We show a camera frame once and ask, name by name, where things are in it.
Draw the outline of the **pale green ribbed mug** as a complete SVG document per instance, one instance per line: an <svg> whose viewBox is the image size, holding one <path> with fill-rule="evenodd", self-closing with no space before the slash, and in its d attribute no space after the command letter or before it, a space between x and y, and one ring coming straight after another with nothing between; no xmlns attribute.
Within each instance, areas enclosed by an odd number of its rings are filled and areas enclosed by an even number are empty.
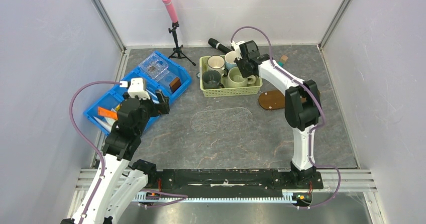
<svg viewBox="0 0 426 224"><path fill-rule="evenodd" d="M234 67L228 72L225 86L228 88L247 87L255 82L256 77L254 75L243 77L238 67Z"/></svg>

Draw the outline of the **clear textured toothbrush holder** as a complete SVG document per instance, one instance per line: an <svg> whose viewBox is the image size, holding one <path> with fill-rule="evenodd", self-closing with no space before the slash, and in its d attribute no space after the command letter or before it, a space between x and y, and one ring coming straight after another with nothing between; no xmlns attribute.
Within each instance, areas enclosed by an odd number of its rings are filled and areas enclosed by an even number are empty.
<svg viewBox="0 0 426 224"><path fill-rule="evenodd" d="M168 63L160 54L152 53L139 65L140 70L154 81L160 81L168 73Z"/></svg>

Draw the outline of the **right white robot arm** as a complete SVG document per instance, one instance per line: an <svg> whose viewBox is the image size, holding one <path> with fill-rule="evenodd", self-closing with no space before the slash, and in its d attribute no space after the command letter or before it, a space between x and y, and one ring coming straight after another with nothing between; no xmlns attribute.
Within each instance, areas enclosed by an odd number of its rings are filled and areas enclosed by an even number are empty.
<svg viewBox="0 0 426 224"><path fill-rule="evenodd" d="M303 81L281 67L269 54L261 54L254 41L231 42L235 63L244 77L259 76L272 83L285 97L284 115L293 128L294 153L290 182L305 187L314 177L314 132L322 114L316 82Z"/></svg>

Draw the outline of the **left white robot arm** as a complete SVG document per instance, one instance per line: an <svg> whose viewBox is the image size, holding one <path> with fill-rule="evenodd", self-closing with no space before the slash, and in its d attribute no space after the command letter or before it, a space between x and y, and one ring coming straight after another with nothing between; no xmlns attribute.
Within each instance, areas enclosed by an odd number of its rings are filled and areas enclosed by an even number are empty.
<svg viewBox="0 0 426 224"><path fill-rule="evenodd" d="M169 97L155 91L154 102L149 93L128 90L117 112L100 151L100 165L90 188L77 211L62 223L117 223L124 210L144 187L153 187L158 181L156 165L138 160L118 190L118 180L141 143L148 121L170 112Z"/></svg>

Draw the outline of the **white toothpaste tube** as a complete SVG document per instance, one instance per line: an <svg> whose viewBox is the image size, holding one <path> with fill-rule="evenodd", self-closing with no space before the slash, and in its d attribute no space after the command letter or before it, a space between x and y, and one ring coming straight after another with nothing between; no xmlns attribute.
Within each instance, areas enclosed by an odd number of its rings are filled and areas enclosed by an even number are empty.
<svg viewBox="0 0 426 224"><path fill-rule="evenodd" d="M94 117L94 119L97 121L97 123L106 130L107 133L110 133L112 130L112 125L108 124L107 122L104 122L102 120L100 120L97 117Z"/></svg>

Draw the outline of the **orange toothpaste tube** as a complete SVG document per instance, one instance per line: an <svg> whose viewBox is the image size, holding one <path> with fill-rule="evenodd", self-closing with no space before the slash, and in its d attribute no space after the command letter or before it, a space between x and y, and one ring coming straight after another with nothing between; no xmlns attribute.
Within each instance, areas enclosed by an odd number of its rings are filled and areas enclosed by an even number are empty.
<svg viewBox="0 0 426 224"><path fill-rule="evenodd" d="M113 119L113 120L118 119L117 111L114 108L112 108L111 110L108 110L106 108L98 106L97 107L97 114L101 117L106 117L106 118L110 118L110 119Z"/></svg>

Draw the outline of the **brown oval wooden tray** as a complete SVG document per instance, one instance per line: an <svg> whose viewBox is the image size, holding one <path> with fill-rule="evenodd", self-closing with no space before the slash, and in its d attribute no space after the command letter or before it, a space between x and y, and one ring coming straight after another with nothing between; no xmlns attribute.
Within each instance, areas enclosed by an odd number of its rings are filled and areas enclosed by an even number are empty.
<svg viewBox="0 0 426 224"><path fill-rule="evenodd" d="M285 108L285 96L279 90L267 91L259 95L258 104L265 110Z"/></svg>

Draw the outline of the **clear oval acrylic tray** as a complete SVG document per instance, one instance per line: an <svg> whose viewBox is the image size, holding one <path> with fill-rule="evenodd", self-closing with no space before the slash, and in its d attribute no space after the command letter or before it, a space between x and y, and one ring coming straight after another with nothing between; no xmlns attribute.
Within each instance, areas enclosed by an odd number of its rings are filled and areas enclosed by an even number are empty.
<svg viewBox="0 0 426 224"><path fill-rule="evenodd" d="M249 128L254 122L252 113L244 107L204 110L195 113L191 128L199 134L225 133Z"/></svg>

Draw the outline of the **light blue mug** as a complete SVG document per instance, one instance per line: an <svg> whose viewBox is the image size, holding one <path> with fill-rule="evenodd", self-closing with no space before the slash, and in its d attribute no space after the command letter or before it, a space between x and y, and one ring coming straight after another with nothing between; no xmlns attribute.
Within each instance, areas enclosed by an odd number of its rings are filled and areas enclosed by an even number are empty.
<svg viewBox="0 0 426 224"><path fill-rule="evenodd" d="M237 58L237 52L230 51L225 55L226 69L231 70L234 67L237 67L235 59Z"/></svg>

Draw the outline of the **brown soap block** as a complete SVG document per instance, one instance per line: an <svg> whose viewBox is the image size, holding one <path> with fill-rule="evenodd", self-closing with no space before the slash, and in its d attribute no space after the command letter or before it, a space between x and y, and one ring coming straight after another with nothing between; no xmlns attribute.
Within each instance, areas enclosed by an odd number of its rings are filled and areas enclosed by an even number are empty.
<svg viewBox="0 0 426 224"><path fill-rule="evenodd" d="M181 81L178 77L174 78L169 83L169 89L172 93L176 92L181 87Z"/></svg>

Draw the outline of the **blue plastic divided bin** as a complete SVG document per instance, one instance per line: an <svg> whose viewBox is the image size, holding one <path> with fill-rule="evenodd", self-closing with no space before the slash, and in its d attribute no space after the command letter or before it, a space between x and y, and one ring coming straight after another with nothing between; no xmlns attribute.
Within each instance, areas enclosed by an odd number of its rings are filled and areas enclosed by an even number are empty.
<svg viewBox="0 0 426 224"><path fill-rule="evenodd" d="M172 104L188 89L191 78L183 67L154 51L121 82L124 86L113 86L83 112L84 116L106 135L110 133L116 119L108 111L118 110L120 103L125 100L126 92L131 97L159 103L155 93L159 90L169 98L168 103Z"/></svg>

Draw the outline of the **black microphone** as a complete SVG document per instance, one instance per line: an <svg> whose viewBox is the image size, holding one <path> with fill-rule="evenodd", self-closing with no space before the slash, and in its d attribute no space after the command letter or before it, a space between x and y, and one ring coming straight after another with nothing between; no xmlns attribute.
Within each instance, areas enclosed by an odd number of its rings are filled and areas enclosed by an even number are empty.
<svg viewBox="0 0 426 224"><path fill-rule="evenodd" d="M209 44L211 47L213 47L213 48L215 48L215 49L217 49L217 50L221 51L221 52L222 52L222 53L224 53L224 54L227 54L227 53L229 53L229 52L233 51L231 48L229 48L229 47L227 47L227 46L223 45L222 43L220 43L218 40L216 40L216 39L214 39L214 38L209 38L209 40L208 40L208 44Z"/></svg>

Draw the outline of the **brown wooden block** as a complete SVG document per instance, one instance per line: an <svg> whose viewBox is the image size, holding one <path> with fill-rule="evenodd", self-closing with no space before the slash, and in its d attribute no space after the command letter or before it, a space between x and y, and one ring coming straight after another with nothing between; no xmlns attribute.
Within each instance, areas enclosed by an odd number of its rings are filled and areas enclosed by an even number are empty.
<svg viewBox="0 0 426 224"><path fill-rule="evenodd" d="M286 55L282 55L281 58L280 58L280 63L284 64L284 63L287 62L287 60L288 60L288 57Z"/></svg>

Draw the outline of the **cream mug brown rim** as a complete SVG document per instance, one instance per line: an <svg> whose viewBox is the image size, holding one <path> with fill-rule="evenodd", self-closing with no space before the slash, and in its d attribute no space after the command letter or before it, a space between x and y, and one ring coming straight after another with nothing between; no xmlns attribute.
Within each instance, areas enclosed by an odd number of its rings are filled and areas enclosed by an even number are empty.
<svg viewBox="0 0 426 224"><path fill-rule="evenodd" d="M220 55L210 56L207 60L208 70L217 71L221 76L226 77L228 75L228 70L226 69L225 59Z"/></svg>

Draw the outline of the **pale green plastic basket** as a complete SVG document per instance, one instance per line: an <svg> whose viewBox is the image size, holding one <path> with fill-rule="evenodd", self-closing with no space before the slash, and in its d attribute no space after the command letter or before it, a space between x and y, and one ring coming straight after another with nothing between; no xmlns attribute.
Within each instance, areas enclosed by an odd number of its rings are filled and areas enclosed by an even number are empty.
<svg viewBox="0 0 426 224"><path fill-rule="evenodd" d="M241 83L235 82L231 77L221 78L221 84L224 88L205 88L202 80L202 75L209 70L207 61L210 56L203 56L199 59L199 88L203 92L204 97L225 97L225 96L240 96L240 95L254 95L257 94L263 85L263 81L260 77L249 77L247 80L243 80Z"/></svg>

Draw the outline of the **dark grey mug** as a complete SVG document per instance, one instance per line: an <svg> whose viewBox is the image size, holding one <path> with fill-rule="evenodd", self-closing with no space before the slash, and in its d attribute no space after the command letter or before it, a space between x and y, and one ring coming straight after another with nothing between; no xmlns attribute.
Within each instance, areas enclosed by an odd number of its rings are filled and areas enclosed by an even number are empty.
<svg viewBox="0 0 426 224"><path fill-rule="evenodd" d="M202 85L204 89L221 89L225 88L222 84L222 76L215 70L206 71L202 77Z"/></svg>

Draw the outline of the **black mini tripod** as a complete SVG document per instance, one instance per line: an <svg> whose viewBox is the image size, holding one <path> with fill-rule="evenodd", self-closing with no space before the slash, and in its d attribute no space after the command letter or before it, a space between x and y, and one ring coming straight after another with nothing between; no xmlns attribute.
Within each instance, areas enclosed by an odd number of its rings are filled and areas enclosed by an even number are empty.
<svg viewBox="0 0 426 224"><path fill-rule="evenodd" d="M169 33L172 34L175 47L173 48L173 53L168 56L168 59L175 58L175 59L187 59L193 66L196 66L196 63L192 61L188 56L186 56L182 49L183 45L179 45L178 43L178 37L176 30L179 28L179 22L172 23L172 27L168 29Z"/></svg>

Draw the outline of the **pink microphone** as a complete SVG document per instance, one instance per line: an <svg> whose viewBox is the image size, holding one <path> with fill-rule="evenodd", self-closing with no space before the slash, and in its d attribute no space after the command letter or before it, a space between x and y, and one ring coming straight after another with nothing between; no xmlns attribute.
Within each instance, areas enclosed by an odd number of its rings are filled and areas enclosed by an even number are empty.
<svg viewBox="0 0 426 224"><path fill-rule="evenodd" d="M178 22L178 16L177 16L177 13L176 13L176 10L175 10L175 7L173 5L172 0L162 0L162 2L164 3L164 5L167 9L167 12L170 16L172 23L177 23Z"/></svg>

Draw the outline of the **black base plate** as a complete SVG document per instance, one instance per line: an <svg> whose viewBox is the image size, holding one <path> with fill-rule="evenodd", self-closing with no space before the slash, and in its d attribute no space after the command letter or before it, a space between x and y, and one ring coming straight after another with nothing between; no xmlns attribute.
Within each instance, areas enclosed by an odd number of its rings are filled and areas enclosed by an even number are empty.
<svg viewBox="0 0 426 224"><path fill-rule="evenodd" d="M283 190L324 188L319 172L279 169L163 169L148 174L147 189L189 198L280 197Z"/></svg>

